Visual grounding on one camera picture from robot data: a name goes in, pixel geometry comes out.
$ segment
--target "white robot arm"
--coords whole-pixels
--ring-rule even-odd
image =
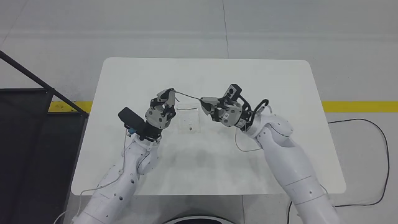
[[[73,219],[75,224],[110,224],[115,220],[134,195],[140,175],[156,166],[161,132],[175,116],[174,104],[175,90],[170,88],[150,101],[145,122],[129,108],[119,113],[132,141],[125,147],[122,159],[98,184],[82,213]]]
[[[309,158],[290,138],[293,133],[290,123],[276,114],[264,113],[261,105],[267,105],[267,100],[251,111],[241,91],[232,84],[222,98],[203,97],[202,109],[213,121],[236,126],[258,143],[269,168],[293,201],[304,224],[343,223],[323,192]]]

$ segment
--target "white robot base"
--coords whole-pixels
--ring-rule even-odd
[[[218,217],[195,215],[190,217],[177,218],[168,221],[164,224],[234,224],[234,223]]]

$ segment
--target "yellow floor stripe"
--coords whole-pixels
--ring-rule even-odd
[[[92,101],[75,101],[87,113],[91,111]],[[398,101],[322,101],[326,113],[398,113]],[[63,101],[51,102],[49,112],[73,111]]]

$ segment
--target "white table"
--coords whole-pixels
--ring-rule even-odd
[[[288,119],[293,139],[308,154],[329,193],[343,193],[345,180],[309,64],[304,60],[109,58],[101,71],[72,182],[72,192],[97,186],[123,149],[125,106],[144,117],[150,99],[163,89],[201,97],[223,96],[236,83],[254,108],[269,99]],[[181,103],[197,100],[177,95]],[[212,122],[200,110],[200,133],[179,134],[178,112],[162,133],[160,162],[140,180],[138,195],[247,195],[284,192],[262,151],[241,152],[235,128]],[[257,148],[238,133],[242,149]]]

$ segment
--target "concrete floor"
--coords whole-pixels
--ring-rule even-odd
[[[398,0],[0,0],[0,9],[0,49],[71,100],[93,99],[108,57],[304,59],[322,100],[398,99]],[[0,62],[0,88],[26,86],[36,85]],[[342,219],[395,223],[398,114],[326,117],[369,118],[390,141],[385,200],[340,208]],[[368,123],[331,131],[347,184],[333,200],[377,199],[386,174],[381,135]],[[77,204],[72,195],[65,223]],[[139,196],[117,223],[161,223],[184,212],[285,223],[287,204],[285,195]],[[292,211],[291,223],[301,223]]]

